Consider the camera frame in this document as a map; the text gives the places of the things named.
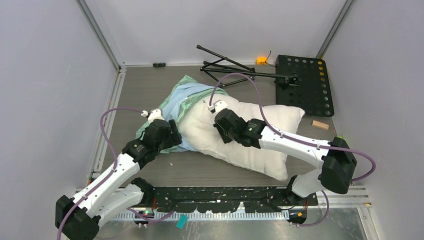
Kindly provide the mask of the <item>white pillow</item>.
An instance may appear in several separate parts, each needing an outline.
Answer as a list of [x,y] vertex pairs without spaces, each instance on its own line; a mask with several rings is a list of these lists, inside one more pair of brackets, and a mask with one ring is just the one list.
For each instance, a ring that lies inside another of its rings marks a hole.
[[267,125],[296,133],[304,114],[295,106],[260,106],[216,94],[195,103],[177,128],[185,149],[285,181],[287,154],[263,149],[259,140]]

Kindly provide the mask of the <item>green and blue pillowcase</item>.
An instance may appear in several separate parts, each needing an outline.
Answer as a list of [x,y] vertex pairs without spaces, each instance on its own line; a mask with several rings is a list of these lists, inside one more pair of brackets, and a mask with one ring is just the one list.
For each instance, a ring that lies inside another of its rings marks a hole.
[[[175,120],[177,125],[180,124],[182,119],[188,114],[189,110],[194,105],[207,98],[209,102],[210,95],[214,87],[206,84],[199,83],[189,75],[185,75],[177,84],[172,88],[171,93],[159,105],[162,110],[162,117],[166,120]],[[145,122],[136,132],[136,139],[142,137],[145,129],[149,126],[149,122]],[[170,154],[172,152],[199,152],[183,137],[182,143],[177,146],[162,150],[161,154]]]

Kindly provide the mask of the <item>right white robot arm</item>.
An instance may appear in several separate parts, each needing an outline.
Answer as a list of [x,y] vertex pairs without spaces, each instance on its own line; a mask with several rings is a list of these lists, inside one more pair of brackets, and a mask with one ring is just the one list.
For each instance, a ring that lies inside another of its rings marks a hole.
[[235,141],[244,147],[276,151],[315,166],[314,170],[290,179],[283,197],[291,205],[299,205],[319,191],[343,195],[349,190],[357,161],[345,151],[348,145],[342,139],[326,141],[303,137],[268,126],[260,119],[245,121],[227,108],[217,113],[213,126],[226,144]]

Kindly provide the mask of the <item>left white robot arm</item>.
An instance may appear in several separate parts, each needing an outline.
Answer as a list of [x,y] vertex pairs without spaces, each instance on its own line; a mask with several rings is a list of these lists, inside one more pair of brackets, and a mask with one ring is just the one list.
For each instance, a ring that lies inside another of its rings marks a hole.
[[181,144],[175,120],[155,119],[142,138],[129,141],[109,168],[72,197],[61,196],[55,206],[57,239],[92,240],[112,217],[134,205],[148,207],[154,187],[136,177],[123,190],[116,190],[165,149]]

